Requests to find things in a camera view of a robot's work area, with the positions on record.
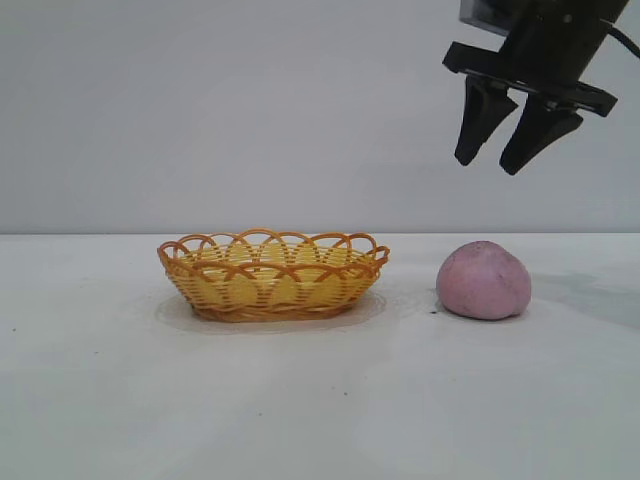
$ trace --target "gray wall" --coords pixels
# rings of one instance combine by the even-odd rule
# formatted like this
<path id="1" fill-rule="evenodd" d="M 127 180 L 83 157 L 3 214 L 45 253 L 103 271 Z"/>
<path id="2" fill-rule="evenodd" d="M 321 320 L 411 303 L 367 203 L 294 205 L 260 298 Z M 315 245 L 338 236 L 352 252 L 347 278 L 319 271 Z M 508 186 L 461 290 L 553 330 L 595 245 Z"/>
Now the gray wall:
<path id="1" fill-rule="evenodd" d="M 640 63 L 621 99 L 511 178 L 514 115 L 452 156 L 453 0 L 4 0 L 0 232 L 640 231 Z M 640 38 L 640 3 L 620 26 Z"/>

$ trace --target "pink ball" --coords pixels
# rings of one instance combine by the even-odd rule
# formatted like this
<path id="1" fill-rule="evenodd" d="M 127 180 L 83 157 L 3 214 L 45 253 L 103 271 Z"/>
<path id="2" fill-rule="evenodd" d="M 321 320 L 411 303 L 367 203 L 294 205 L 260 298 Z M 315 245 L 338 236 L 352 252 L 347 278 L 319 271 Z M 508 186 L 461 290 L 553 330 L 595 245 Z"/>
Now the pink ball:
<path id="1" fill-rule="evenodd" d="M 437 291 L 453 313 L 478 320 L 502 320 L 523 313 L 531 302 L 531 277 L 500 245 L 472 242 L 440 267 Z"/>

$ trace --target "yellow basket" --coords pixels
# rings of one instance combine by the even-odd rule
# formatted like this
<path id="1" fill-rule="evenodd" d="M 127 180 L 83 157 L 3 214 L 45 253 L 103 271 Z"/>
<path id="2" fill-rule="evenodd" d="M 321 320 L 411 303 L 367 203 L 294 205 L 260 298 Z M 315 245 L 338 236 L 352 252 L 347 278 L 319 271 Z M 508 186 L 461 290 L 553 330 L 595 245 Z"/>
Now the yellow basket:
<path id="1" fill-rule="evenodd" d="M 360 243 L 365 248 L 356 250 Z M 235 323 L 338 315 L 376 282 L 389 249 L 365 233 L 253 229 L 189 235 L 158 255 L 196 314 Z"/>

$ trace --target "basket rim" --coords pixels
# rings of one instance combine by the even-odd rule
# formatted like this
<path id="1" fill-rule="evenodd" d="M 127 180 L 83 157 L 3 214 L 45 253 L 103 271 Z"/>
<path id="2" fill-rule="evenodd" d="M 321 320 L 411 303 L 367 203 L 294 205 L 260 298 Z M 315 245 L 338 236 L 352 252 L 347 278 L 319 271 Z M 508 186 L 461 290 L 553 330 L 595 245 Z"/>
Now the basket rim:
<path id="1" fill-rule="evenodd" d="M 246 239 L 247 236 L 255 235 L 255 234 L 267 235 L 269 236 L 269 238 L 267 238 L 267 240 L 263 241 L 262 243 L 251 243 Z M 224 246 L 230 246 L 235 243 L 241 243 L 248 247 L 260 247 L 263 245 L 268 245 L 269 243 L 272 242 L 272 240 L 276 240 L 280 244 L 287 247 L 292 245 L 290 242 L 284 241 L 283 237 L 298 238 L 299 240 L 302 240 L 300 245 L 310 244 L 314 246 L 316 246 L 315 242 L 317 240 L 333 238 L 333 239 L 336 239 L 337 242 L 332 247 L 325 247 L 325 246 L 320 246 L 320 247 L 336 248 L 346 244 L 347 245 L 346 248 L 351 252 L 354 252 L 360 255 L 373 255 L 374 262 L 373 262 L 373 265 L 366 265 L 358 262 L 349 262 L 344 265 L 333 266 L 333 265 L 328 265 L 326 263 L 321 263 L 321 262 L 304 263 L 304 264 L 303 263 L 286 264 L 286 263 L 278 263 L 278 262 L 263 262 L 259 260 L 258 261 L 252 260 L 252 261 L 246 261 L 242 263 L 233 263 L 233 262 L 226 262 L 226 261 L 199 261 L 199 262 L 195 262 L 193 265 L 189 265 L 184 260 L 184 257 L 182 258 L 177 257 L 178 251 L 181 251 L 186 255 L 189 255 L 191 253 L 198 251 L 198 250 L 190 249 L 186 247 L 184 245 L 186 242 L 193 241 L 193 240 L 200 240 L 201 242 L 200 250 L 202 250 L 205 248 L 205 245 L 207 244 L 210 247 L 218 246 L 218 243 L 215 241 L 217 237 L 227 237 L 232 239 L 230 243 L 223 244 Z M 353 240 L 356 240 L 356 239 L 368 240 L 371 243 L 372 248 L 367 252 L 363 252 L 361 250 L 357 250 L 353 248 L 352 243 L 353 243 Z M 173 257 L 171 257 L 167 253 L 169 249 L 173 249 L 173 252 L 174 252 Z M 353 234 L 345 234 L 341 232 L 326 232 L 326 233 L 320 233 L 313 236 L 308 236 L 300 232 L 293 232 L 293 231 L 276 232 L 274 230 L 270 230 L 267 228 L 253 228 L 239 234 L 229 233 L 229 232 L 213 233 L 208 235 L 190 234 L 190 235 L 183 236 L 178 240 L 168 241 L 163 243 L 160 247 L 158 247 L 157 252 L 165 268 L 168 268 L 173 265 L 183 270 L 186 270 L 190 274 L 198 276 L 208 282 L 213 281 L 213 279 L 207 276 L 203 270 L 210 269 L 210 268 L 226 270 L 227 275 L 225 276 L 225 279 L 223 281 L 230 281 L 236 275 L 242 275 L 251 280 L 258 280 L 254 275 L 251 274 L 251 272 L 247 270 L 250 268 L 251 269 L 269 268 L 269 269 L 279 270 L 280 271 L 279 276 L 280 275 L 289 276 L 294 281 L 300 282 L 301 279 L 297 275 L 297 272 L 305 269 L 324 270 L 325 273 L 322 274 L 321 277 L 319 277 L 317 280 L 324 280 L 332 275 L 337 275 L 340 278 L 344 278 L 344 271 L 346 270 L 353 271 L 354 269 L 359 269 L 362 271 L 361 274 L 358 276 L 358 278 L 363 276 L 370 276 L 370 277 L 376 276 L 379 273 L 382 266 L 389 261 L 390 249 L 389 247 L 386 247 L 386 246 L 379 246 L 376 240 L 370 234 L 363 233 L 363 232 L 358 232 Z"/>

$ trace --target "black robotic arm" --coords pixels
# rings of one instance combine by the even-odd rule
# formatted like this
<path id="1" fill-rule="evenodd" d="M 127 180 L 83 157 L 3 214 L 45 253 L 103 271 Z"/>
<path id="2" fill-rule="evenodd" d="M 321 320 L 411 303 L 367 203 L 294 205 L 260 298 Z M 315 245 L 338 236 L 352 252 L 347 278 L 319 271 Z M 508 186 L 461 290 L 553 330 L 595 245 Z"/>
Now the black robotic arm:
<path id="1" fill-rule="evenodd" d="M 607 35 L 618 32 L 613 25 L 628 3 L 463 0 L 461 21 L 504 35 L 506 40 L 498 52 L 454 42 L 444 59 L 449 70 L 467 76 L 464 119 L 455 152 L 458 161 L 471 163 L 517 108 L 507 95 L 509 88 L 529 95 L 500 159 L 502 168 L 511 175 L 544 148 L 578 129 L 583 122 L 578 110 L 606 117 L 617 99 L 580 82 L 580 77 Z"/>

